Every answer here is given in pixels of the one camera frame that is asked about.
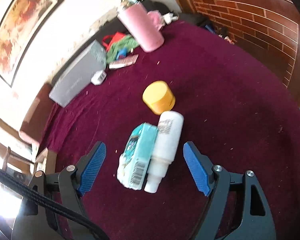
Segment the brown cardboard box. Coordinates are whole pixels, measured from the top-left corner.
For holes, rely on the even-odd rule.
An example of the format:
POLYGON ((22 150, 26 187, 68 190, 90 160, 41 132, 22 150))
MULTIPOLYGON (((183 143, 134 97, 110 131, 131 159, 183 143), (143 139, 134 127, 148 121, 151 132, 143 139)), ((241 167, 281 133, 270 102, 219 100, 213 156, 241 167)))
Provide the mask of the brown cardboard box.
POLYGON ((54 174, 56 171, 57 153, 45 148, 34 162, 34 172, 43 171, 45 174, 54 174))

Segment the grey rectangular box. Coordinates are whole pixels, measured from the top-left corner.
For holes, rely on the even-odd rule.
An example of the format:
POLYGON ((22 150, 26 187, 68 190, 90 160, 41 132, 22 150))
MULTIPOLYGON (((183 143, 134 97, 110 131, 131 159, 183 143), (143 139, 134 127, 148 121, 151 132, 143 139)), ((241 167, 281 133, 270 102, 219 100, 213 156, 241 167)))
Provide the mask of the grey rectangular box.
POLYGON ((102 45, 93 41, 52 82, 49 98, 62 107, 81 92, 96 74, 105 70, 107 53, 102 45))

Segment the blue small object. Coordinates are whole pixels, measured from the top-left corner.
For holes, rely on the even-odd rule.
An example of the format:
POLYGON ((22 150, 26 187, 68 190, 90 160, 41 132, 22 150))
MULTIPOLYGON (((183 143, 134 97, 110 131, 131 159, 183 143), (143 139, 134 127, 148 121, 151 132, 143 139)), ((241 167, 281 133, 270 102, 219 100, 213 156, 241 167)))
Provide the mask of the blue small object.
POLYGON ((122 48, 117 52, 116 60, 124 59, 127 56, 128 50, 127 48, 122 48))

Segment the framed wall painting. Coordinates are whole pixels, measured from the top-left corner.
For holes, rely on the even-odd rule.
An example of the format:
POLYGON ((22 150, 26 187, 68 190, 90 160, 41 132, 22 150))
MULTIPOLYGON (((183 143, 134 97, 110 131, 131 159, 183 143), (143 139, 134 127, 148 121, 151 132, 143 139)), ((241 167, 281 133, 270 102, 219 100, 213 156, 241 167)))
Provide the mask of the framed wall painting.
POLYGON ((12 0, 0 21, 0 78, 10 87, 30 44, 64 0, 12 0))

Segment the white lotion bottle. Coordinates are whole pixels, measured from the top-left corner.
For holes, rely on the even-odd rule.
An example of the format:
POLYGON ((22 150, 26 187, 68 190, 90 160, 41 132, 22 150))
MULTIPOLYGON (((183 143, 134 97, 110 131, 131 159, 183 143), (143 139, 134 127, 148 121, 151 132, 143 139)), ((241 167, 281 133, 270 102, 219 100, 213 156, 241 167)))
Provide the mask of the white lotion bottle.
POLYGON ((147 170, 147 181, 144 188, 146 192, 157 192, 162 179, 166 176, 168 167, 174 161, 183 122, 184 117, 178 112, 165 111, 161 114, 157 125, 158 134, 147 170))

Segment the brick pattern wooden ledge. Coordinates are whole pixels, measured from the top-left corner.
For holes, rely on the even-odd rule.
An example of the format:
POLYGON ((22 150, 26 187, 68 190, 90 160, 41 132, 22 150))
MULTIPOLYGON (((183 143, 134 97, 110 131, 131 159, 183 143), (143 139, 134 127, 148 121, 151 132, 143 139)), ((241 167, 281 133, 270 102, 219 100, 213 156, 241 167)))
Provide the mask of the brick pattern wooden ledge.
POLYGON ((300 105, 300 13, 291 0, 176 0, 200 13, 263 62, 300 105))

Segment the yellow round jar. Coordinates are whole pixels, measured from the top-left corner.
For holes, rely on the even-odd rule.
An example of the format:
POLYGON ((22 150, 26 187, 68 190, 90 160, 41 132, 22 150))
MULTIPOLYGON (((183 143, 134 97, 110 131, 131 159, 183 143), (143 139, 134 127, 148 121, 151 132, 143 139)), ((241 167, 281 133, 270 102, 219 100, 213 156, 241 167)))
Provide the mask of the yellow round jar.
POLYGON ((175 96, 165 81, 155 81, 142 94, 143 102, 156 114, 170 111, 175 105, 175 96))

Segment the teal tissue pack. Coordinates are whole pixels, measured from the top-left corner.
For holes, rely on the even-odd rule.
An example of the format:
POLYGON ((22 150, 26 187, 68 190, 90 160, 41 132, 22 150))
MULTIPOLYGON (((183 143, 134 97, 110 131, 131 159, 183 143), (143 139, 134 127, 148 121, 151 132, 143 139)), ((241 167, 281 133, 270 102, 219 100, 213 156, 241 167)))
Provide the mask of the teal tissue pack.
POLYGON ((119 157, 117 179, 126 188, 142 189, 157 137, 157 126, 147 122, 136 127, 119 157))

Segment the green cloth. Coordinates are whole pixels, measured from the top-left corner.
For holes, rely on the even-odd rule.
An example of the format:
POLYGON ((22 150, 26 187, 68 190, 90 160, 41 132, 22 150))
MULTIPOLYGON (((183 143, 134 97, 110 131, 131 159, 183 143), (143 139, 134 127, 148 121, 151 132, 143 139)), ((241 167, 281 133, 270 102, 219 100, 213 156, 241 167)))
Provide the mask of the green cloth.
POLYGON ((116 60, 117 54, 120 50, 126 48, 129 52, 139 46, 139 43, 132 35, 125 35, 119 41, 114 42, 109 51, 107 52, 107 63, 111 63, 116 60))

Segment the pink cloth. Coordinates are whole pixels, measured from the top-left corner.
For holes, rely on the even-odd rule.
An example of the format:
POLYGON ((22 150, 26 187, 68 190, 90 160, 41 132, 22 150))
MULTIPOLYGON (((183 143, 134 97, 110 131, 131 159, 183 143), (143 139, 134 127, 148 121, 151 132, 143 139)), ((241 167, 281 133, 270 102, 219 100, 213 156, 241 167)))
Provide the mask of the pink cloth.
POLYGON ((166 25, 162 14, 158 10, 147 12, 147 16, 157 30, 161 30, 166 25))

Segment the small white usb charger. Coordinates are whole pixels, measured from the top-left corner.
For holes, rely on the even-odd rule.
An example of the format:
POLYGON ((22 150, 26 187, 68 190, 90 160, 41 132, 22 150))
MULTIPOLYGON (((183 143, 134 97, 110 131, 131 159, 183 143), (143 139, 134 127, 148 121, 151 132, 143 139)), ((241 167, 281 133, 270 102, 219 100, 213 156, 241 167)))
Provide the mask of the small white usb charger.
POLYGON ((107 77, 107 74, 104 70, 97 71, 91 78, 91 83, 95 86, 101 85, 107 77))

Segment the pink thermos bottle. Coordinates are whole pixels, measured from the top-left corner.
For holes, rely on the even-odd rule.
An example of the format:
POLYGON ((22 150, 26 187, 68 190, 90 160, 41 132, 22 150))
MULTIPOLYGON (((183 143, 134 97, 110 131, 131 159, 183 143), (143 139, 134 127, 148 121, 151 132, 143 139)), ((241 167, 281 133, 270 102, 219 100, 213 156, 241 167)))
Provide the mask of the pink thermos bottle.
POLYGON ((164 43, 164 38, 147 16, 147 10, 136 0, 121 0, 117 17, 136 39, 143 51, 155 51, 164 43))

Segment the maroon bed blanket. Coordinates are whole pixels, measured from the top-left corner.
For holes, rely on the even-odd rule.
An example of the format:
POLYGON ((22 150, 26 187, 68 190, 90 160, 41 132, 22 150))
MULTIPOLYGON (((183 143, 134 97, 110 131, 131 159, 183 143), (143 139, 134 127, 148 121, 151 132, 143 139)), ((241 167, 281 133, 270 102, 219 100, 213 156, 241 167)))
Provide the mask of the maroon bed blanket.
POLYGON ((54 104, 42 147, 57 171, 98 141, 106 158, 83 197, 110 239, 189 239, 212 189, 184 153, 193 142, 223 171, 257 178, 278 239, 300 239, 300 109, 248 53, 183 21, 164 44, 109 71, 65 107, 54 104))

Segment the dark wooden chair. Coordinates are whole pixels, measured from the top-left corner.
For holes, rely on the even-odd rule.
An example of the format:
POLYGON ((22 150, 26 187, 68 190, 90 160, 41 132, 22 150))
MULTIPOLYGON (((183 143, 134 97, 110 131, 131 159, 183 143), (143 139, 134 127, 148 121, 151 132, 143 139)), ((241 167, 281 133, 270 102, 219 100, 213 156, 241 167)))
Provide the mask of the dark wooden chair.
POLYGON ((32 179, 31 166, 34 166, 34 162, 14 153, 10 147, 7 148, 3 158, 3 171, 17 181, 28 184, 32 179))

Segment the pink flat tube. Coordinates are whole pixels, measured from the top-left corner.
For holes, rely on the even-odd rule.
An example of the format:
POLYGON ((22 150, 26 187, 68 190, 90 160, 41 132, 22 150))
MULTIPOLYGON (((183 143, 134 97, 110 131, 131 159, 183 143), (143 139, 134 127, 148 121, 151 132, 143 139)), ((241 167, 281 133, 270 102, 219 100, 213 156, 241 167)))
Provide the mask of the pink flat tube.
POLYGON ((138 55, 132 55, 125 57, 123 59, 118 59, 109 64, 109 69, 119 69, 123 67, 128 67, 136 63, 138 55))

